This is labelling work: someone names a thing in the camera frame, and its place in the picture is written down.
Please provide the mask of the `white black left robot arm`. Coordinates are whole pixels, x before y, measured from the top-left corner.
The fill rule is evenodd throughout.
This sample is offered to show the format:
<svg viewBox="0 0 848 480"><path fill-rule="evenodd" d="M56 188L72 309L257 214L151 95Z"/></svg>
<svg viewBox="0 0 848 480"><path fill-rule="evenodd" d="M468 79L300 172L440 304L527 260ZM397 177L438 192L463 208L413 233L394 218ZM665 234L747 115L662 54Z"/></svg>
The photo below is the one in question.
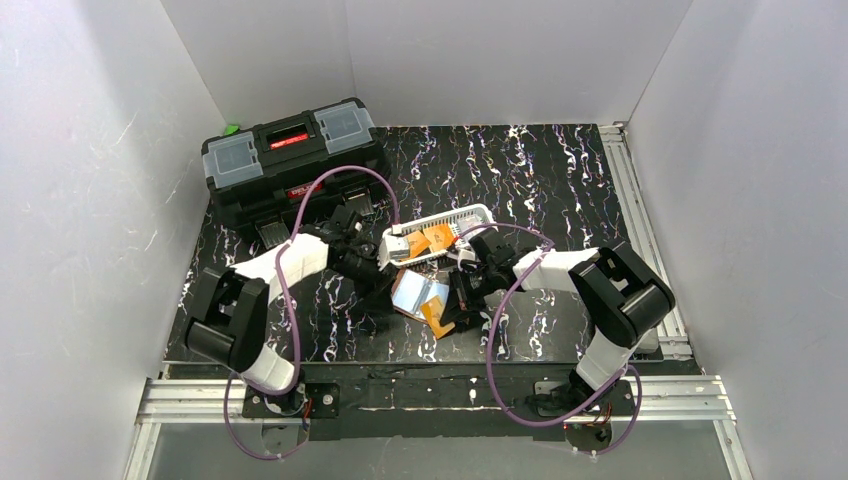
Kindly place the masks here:
<svg viewBox="0 0 848 480"><path fill-rule="evenodd" d="M338 206L270 251L226 269L205 268L196 281L183 343L271 395L297 383L301 355L285 359L267 344L269 307L308 277L330 270L352 282L355 305L369 315L392 310L394 270L378 266L378 246L363 217Z"/></svg>

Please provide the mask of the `brown leather card holder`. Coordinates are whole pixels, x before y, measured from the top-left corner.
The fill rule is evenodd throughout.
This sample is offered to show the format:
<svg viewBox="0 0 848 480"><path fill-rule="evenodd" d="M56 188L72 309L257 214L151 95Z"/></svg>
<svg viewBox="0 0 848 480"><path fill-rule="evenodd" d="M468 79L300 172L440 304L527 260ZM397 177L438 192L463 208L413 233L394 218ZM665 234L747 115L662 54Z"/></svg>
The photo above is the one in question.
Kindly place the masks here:
<svg viewBox="0 0 848 480"><path fill-rule="evenodd" d="M427 323L421 307L433 297L445 306L449 296L449 285L413 270L401 270L391 287L391 303L394 310L414 320Z"/></svg>

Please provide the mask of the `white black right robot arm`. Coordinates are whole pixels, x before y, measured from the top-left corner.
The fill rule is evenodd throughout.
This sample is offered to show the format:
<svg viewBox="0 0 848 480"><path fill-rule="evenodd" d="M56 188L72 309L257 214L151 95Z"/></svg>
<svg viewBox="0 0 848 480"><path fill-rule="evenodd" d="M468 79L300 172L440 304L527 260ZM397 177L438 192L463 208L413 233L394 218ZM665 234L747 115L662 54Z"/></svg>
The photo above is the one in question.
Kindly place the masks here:
<svg viewBox="0 0 848 480"><path fill-rule="evenodd" d="M482 311L486 297L500 290L577 294L594 334L561 392L579 400L621 372L676 306L671 288L626 241L580 251L516 248L493 227L472 234L449 285L451 321Z"/></svg>

